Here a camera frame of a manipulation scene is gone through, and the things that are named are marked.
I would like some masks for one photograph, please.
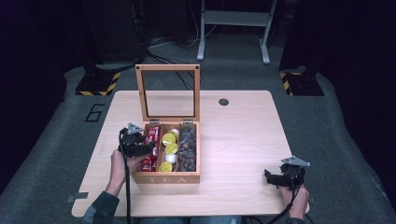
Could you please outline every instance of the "metal stand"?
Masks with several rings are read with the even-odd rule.
[[[271,10],[267,13],[261,12],[236,12],[236,11],[215,11],[205,10],[205,0],[202,0],[201,11],[201,40],[198,48],[197,61],[204,59],[205,52],[205,25],[221,24],[221,25],[241,25],[241,26],[259,26],[265,27],[265,32],[260,39],[260,49],[262,50],[262,62],[270,63],[266,42],[270,31],[271,23],[274,17],[276,1],[272,1]]]

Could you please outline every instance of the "round hole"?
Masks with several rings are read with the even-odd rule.
[[[227,99],[220,99],[219,100],[219,104],[220,105],[228,105],[228,103],[230,103]]]

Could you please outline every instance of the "handheld controller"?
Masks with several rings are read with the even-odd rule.
[[[149,154],[155,147],[155,141],[144,144],[146,136],[140,133],[143,131],[136,125],[128,123],[128,128],[120,131],[119,151],[130,158]]]
[[[304,183],[305,167],[311,166],[311,164],[295,156],[281,161],[284,162],[280,166],[282,175],[272,175],[269,171],[264,170],[267,183],[281,187],[289,187],[290,190],[297,189]]]

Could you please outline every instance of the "person's right hand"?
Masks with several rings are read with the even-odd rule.
[[[280,194],[282,195],[283,204],[287,206],[291,202],[292,191],[286,187],[279,187]],[[309,192],[302,184],[298,190],[298,194],[294,199],[293,206],[289,210],[290,217],[297,217],[304,220],[306,207],[308,206]]]
[[[136,169],[137,164],[146,156],[127,158],[130,175]],[[115,149],[111,155],[110,180],[108,181],[106,192],[116,197],[119,196],[122,185],[125,183],[125,164],[122,153]]]

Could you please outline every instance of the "sleeve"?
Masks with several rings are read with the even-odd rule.
[[[110,224],[113,222],[114,214],[120,199],[103,191],[99,197],[85,212],[82,219],[83,224]]]
[[[305,224],[305,222],[297,217],[289,217],[286,219],[286,224]]]

